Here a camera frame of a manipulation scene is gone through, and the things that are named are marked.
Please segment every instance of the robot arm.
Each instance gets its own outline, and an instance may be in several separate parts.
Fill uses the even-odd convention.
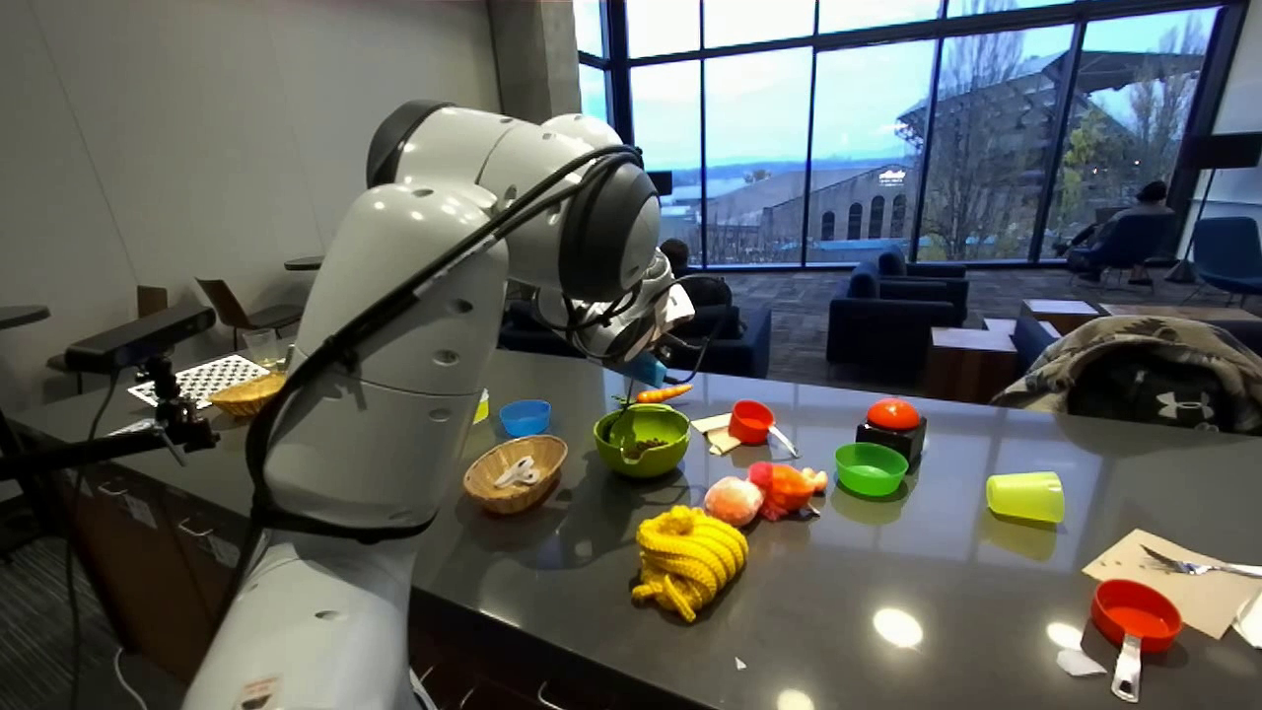
[[[369,143],[285,392],[247,430],[256,544],[186,707],[407,707],[416,534],[459,474],[508,284],[593,357],[686,297],[633,152],[582,119],[401,105]]]

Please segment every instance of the floor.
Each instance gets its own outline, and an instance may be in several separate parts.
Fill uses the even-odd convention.
[[[845,384],[845,371],[825,363],[825,306],[845,275],[794,272],[794,275],[727,275],[736,297],[778,302],[771,315],[771,380],[794,384]],[[1069,272],[969,272],[969,319],[1017,315],[1021,301],[1075,297],[1075,301],[1167,301],[1167,302],[1229,302],[1229,297],[1196,284],[1151,288],[1099,288]],[[79,624],[69,630],[64,544],[34,542],[0,563],[0,707],[67,707],[69,657],[79,655],[79,707],[121,710],[138,707],[114,677],[114,639],[102,607],[79,574]],[[121,657],[127,677],[146,693],[148,710],[177,707],[177,687],[148,670],[142,657]]]

